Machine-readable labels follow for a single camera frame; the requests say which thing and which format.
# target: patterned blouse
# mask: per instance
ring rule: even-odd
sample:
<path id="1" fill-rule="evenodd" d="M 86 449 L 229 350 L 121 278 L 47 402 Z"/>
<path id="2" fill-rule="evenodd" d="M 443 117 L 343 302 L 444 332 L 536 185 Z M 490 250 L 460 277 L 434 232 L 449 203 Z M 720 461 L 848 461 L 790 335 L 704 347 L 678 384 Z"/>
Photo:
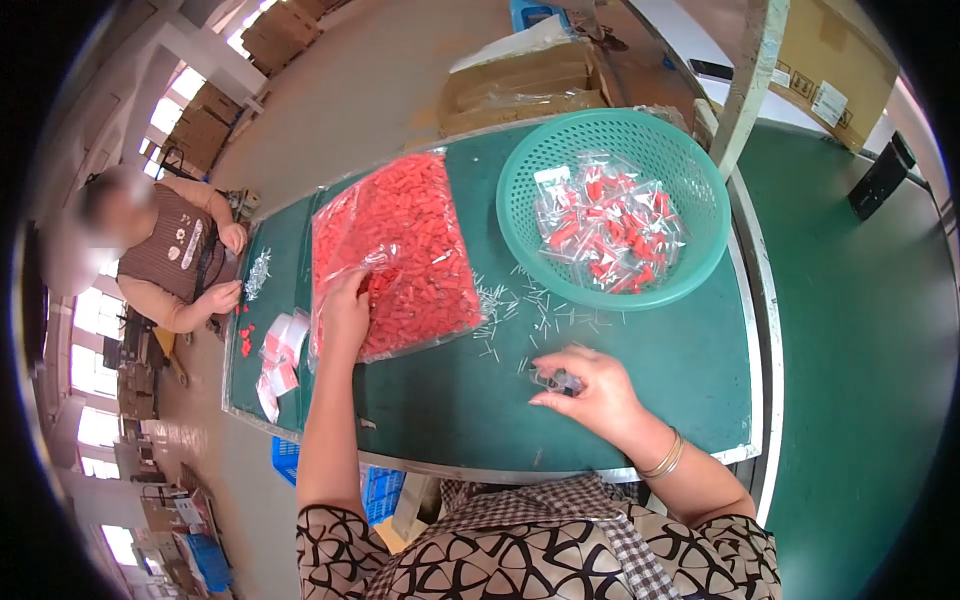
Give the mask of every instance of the patterned blouse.
<path id="1" fill-rule="evenodd" d="M 361 516 L 306 507 L 297 526 L 301 597 L 780 598 L 774 538 L 751 518 L 720 516 L 691 530 L 611 492 L 613 508 L 642 538 L 639 547 L 652 552 L 649 563 L 640 556 L 641 569 L 631 570 L 624 567 L 631 559 L 618 558 L 627 555 L 610 522 L 592 516 L 471 527 L 491 514 L 516 520 L 517 498 L 490 493 L 484 516 L 451 512 L 394 557 Z M 442 527 L 451 517 L 460 522 Z"/>

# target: blue crate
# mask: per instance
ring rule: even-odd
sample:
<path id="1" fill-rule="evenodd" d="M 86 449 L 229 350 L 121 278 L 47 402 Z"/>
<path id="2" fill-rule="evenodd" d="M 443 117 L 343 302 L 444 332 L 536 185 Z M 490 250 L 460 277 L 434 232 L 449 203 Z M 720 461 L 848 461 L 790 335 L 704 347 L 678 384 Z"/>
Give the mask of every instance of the blue crate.
<path id="1" fill-rule="evenodd" d="M 560 7 L 541 4 L 533 0 L 510 0 L 510 21 L 514 26 L 514 33 L 530 29 L 543 19 L 558 14 L 560 24 L 570 30 L 570 22 L 566 18 L 566 11 Z"/>
<path id="2" fill-rule="evenodd" d="M 217 541 L 207 534 L 188 534 L 187 545 L 208 591 L 227 591 L 233 583 L 233 575 L 227 566 L 227 558 Z"/>
<path id="3" fill-rule="evenodd" d="M 270 453 L 271 462 L 276 472 L 290 482 L 297 485 L 297 463 L 300 461 L 300 446 L 280 438 L 274 438 L 274 446 Z"/>
<path id="4" fill-rule="evenodd" d="M 300 446 L 280 438 L 274 438 L 271 461 L 274 469 L 291 485 L 297 485 L 297 462 Z M 367 522 L 370 525 L 383 522 L 392 516 L 400 499 L 406 473 L 390 468 L 369 467 L 360 474 L 360 499 L 363 501 Z"/>

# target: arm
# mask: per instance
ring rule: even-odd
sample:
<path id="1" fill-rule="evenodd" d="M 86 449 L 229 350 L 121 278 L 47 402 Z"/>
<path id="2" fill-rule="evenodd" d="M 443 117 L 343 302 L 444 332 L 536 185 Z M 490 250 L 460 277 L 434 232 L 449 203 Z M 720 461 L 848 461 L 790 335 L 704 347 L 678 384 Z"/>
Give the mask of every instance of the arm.
<path id="1" fill-rule="evenodd" d="M 180 194 L 192 205 L 203 210 L 217 223 L 217 233 L 224 246 L 239 254 L 247 244 L 247 230 L 233 222 L 233 211 L 227 199 L 215 187 L 203 181 L 192 181 L 179 177 L 163 178 L 166 185 Z"/>
<path id="2" fill-rule="evenodd" d="M 133 310 L 174 333 L 189 333 L 204 324 L 213 313 L 228 312 L 240 296 L 240 281 L 214 285 L 192 304 L 150 281 L 121 275 L 117 278 L 117 285 Z"/>
<path id="3" fill-rule="evenodd" d="M 353 416 L 353 365 L 370 323 L 369 294 L 357 296 L 365 275 L 356 271 L 340 276 L 324 303 L 324 346 L 300 443 L 299 510 L 326 504 L 364 516 Z"/>
<path id="4" fill-rule="evenodd" d="M 580 377 L 576 396 L 543 392 L 531 404 L 549 406 L 580 422 L 626 454 L 637 469 L 652 470 L 670 452 L 674 432 L 636 399 L 623 366 L 589 348 L 569 346 L 534 360 L 544 376 L 565 369 Z M 719 461 L 693 444 L 684 444 L 673 471 L 647 482 L 678 521 L 695 528 L 720 515 L 756 517 L 754 501 Z"/>
<path id="5" fill-rule="evenodd" d="M 233 223 L 233 212 L 227 199 L 215 187 L 203 181 L 179 177 L 165 177 L 158 183 L 166 185 L 192 205 L 207 213 L 217 222 L 217 228 Z"/>

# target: warning symbol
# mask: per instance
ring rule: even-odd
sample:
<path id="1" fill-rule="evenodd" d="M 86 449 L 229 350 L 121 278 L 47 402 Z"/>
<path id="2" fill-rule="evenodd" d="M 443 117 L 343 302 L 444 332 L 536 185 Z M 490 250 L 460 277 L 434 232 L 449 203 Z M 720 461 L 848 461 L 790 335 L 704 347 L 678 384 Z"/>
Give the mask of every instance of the warning symbol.
<path id="1" fill-rule="evenodd" d="M 793 77 L 790 78 L 790 89 L 807 100 L 813 97 L 813 82 L 804 77 L 800 71 L 793 72 Z"/>

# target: gold bangle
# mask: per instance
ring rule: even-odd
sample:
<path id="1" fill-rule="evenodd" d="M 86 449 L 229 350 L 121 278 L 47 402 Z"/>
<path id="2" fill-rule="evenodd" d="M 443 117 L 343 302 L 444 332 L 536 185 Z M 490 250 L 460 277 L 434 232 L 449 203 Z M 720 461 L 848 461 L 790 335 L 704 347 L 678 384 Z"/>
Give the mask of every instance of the gold bangle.
<path id="1" fill-rule="evenodd" d="M 651 468 L 650 470 L 646 470 L 646 471 L 641 470 L 639 472 L 640 476 L 643 477 L 644 479 L 647 479 L 649 477 L 656 477 L 657 473 L 670 462 L 670 457 L 673 456 L 673 453 L 676 452 L 677 448 L 680 446 L 681 440 L 683 439 L 680 436 L 680 432 L 677 431 L 676 427 L 670 427 L 670 429 L 673 429 L 673 445 L 670 446 L 670 451 L 666 453 L 666 456 L 663 457 L 663 460 L 660 461 L 659 465 Z"/>
<path id="2" fill-rule="evenodd" d="M 660 479 L 663 475 L 670 474 L 670 472 L 673 471 L 674 468 L 677 468 L 677 465 L 680 463 L 680 457 L 684 453 L 684 444 L 685 444 L 685 440 L 683 438 L 680 438 L 680 448 L 677 450 L 677 456 L 673 457 L 673 460 L 670 462 L 669 467 L 664 469 L 662 473 L 657 473 L 656 475 L 653 475 L 651 477 L 644 477 L 643 479 L 646 481 L 652 481 L 654 479 Z"/>

